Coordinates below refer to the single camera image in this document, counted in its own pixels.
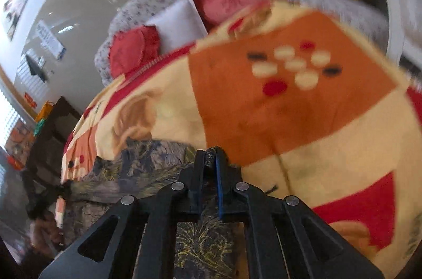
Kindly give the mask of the person's left hand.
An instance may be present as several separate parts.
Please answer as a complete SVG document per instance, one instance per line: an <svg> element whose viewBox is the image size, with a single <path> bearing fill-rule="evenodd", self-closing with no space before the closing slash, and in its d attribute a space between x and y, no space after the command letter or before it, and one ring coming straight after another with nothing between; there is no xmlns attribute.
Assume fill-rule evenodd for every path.
<svg viewBox="0 0 422 279"><path fill-rule="evenodd" d="M57 226L52 212L47 210L43 217L31 222L30 241L35 251L48 258L54 258L58 254L58 248L64 246L64 234Z"/></svg>

